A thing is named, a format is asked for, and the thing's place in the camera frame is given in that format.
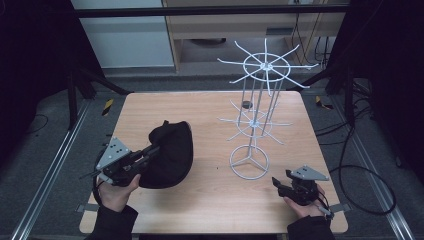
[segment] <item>wooden tabletop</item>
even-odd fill
[[[298,92],[281,92],[272,116],[270,134],[257,140],[270,162],[268,172],[257,180],[237,176],[230,168],[230,155],[249,138],[238,133],[236,124],[221,121],[237,119],[242,92],[163,92],[128,95],[114,136],[132,151],[150,145],[148,134],[162,125],[187,121],[191,125],[194,161],[191,171],[179,185],[161,190],[138,188],[128,205],[139,212],[134,233],[285,233],[296,220],[294,212],[278,196],[271,177],[291,186],[285,170],[303,165],[329,176],[304,103]],[[267,106],[264,95],[261,106]],[[277,123],[291,123],[278,126]],[[245,164],[238,168],[254,176],[258,168]],[[330,205],[339,203],[333,182],[318,182]],[[95,203],[93,196],[90,203]],[[85,212],[80,224],[83,233],[94,228],[95,212]],[[331,229],[345,232],[343,213],[336,213]]]

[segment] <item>human arm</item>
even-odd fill
[[[318,186],[320,197],[323,197],[325,192]],[[297,214],[298,220],[287,227],[290,240],[333,240],[334,235],[331,232],[330,224],[325,218],[325,214],[318,208],[322,207],[319,200],[307,206],[300,206],[292,199],[284,197],[284,201]]]
[[[127,187],[112,186],[99,182],[102,204],[97,211],[96,224],[87,240],[131,239],[137,211],[127,206],[131,193],[138,188],[140,174]]]

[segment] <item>black sleeve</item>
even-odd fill
[[[334,240],[330,226],[324,217],[307,216],[287,227],[290,240]]]
[[[138,212],[125,206],[121,213],[101,206],[97,211],[93,232],[86,240],[132,239],[132,229]]]

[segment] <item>spinning display rack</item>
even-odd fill
[[[278,97],[279,97],[280,91],[282,90],[282,85],[284,80],[288,80],[301,88],[309,88],[309,86],[303,86],[297,83],[296,81],[294,81],[293,79],[289,78],[291,69],[292,68],[311,69],[317,66],[318,64],[312,65],[312,66],[307,66],[307,65],[291,66],[289,62],[285,59],[285,57],[288,56],[290,53],[296,51],[299,45],[295,47],[294,49],[292,49],[291,51],[287,52],[286,54],[282,56],[278,56],[272,53],[268,53],[266,39],[264,40],[265,50],[263,53],[252,54],[248,52],[246,49],[242,48],[240,45],[238,45],[236,41],[235,41],[235,44],[239,49],[241,49],[242,51],[248,54],[246,59],[243,62],[229,62],[229,61],[223,61],[218,58],[218,61],[222,63],[226,63],[226,64],[242,65],[246,73],[245,76],[235,81],[230,81],[230,83],[237,83],[242,80],[244,81],[243,93],[242,93],[242,99],[241,99],[240,105],[237,106],[230,100],[231,104],[234,106],[235,109],[238,110],[239,114],[235,120],[222,119],[222,118],[219,118],[219,120],[236,123],[238,133],[230,137],[228,141],[234,139],[238,135],[245,135],[249,137],[248,145],[241,145],[237,147],[236,149],[234,149],[234,151],[231,153],[230,166],[231,166],[231,169],[234,171],[234,173],[237,174],[239,177],[244,179],[254,180],[264,176],[269,169],[268,156],[264,150],[262,150],[261,148],[257,146],[257,140],[259,138],[264,138],[266,136],[269,136],[273,138],[275,141],[277,141],[279,144],[284,144],[282,141],[275,138],[271,134],[271,130],[273,126],[289,126],[292,124],[292,123],[273,123],[271,120],[274,110],[278,105]],[[253,80],[253,87],[251,90],[246,89],[246,81],[248,78],[251,78]],[[258,89],[255,88],[257,82],[259,82]],[[270,102],[268,106],[263,107],[261,106],[261,100],[262,100],[262,97],[267,97],[266,95],[268,95],[268,97],[270,98]],[[247,149],[247,155],[241,159],[237,159],[236,153],[243,149]],[[258,156],[256,155],[259,155],[259,156],[262,155],[261,157],[263,158],[263,160],[258,160]],[[249,163],[260,170],[259,175],[246,176],[240,171],[237,171],[236,168],[238,166],[249,164]]]

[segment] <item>human hand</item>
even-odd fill
[[[115,212],[122,212],[128,203],[131,193],[138,188],[140,176],[140,174],[137,174],[126,187],[112,186],[107,182],[102,183],[102,180],[99,179],[97,184],[100,185],[99,194],[103,206]]]
[[[320,192],[319,197],[322,199],[325,195],[324,190],[320,185],[317,184],[318,191]],[[295,201],[291,200],[289,197],[283,197],[284,201],[289,205],[297,214],[298,218],[304,218],[306,216],[317,217],[324,216],[325,214],[318,208],[318,206],[322,207],[322,204],[319,200],[315,200],[313,203],[307,206],[301,206],[297,204]]]

